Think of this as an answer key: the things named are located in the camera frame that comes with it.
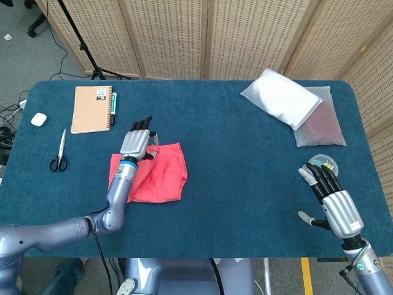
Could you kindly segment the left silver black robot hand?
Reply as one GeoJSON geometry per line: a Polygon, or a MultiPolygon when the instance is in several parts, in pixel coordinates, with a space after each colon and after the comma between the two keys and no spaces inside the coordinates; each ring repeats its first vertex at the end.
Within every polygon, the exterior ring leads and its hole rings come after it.
{"type": "Polygon", "coordinates": [[[157,156],[158,151],[147,151],[150,140],[155,146],[159,145],[157,132],[149,129],[151,120],[152,116],[149,116],[131,125],[120,148],[120,155],[123,159],[138,163],[141,160],[153,160],[157,156]]]}

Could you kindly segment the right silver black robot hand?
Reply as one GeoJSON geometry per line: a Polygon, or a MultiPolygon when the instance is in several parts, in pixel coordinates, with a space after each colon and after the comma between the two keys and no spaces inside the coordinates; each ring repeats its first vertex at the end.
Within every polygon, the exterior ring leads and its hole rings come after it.
{"type": "Polygon", "coordinates": [[[298,216],[307,224],[329,230],[343,241],[343,248],[353,250],[365,246],[360,235],[364,222],[356,205],[340,184],[337,175],[326,165],[306,163],[307,169],[300,168],[300,176],[312,189],[319,202],[325,219],[310,217],[303,211],[298,216]]]}

